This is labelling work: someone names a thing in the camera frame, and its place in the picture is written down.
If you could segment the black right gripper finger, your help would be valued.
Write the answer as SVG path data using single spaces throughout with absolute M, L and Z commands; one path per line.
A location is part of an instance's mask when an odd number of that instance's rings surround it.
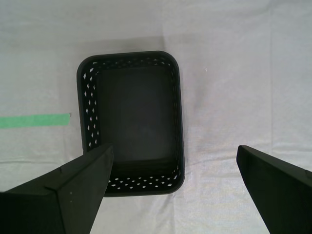
M 111 145 L 0 194 L 2 234 L 88 234 L 113 165 Z
M 243 182 L 272 234 L 312 232 L 312 173 L 249 146 L 238 147 Z

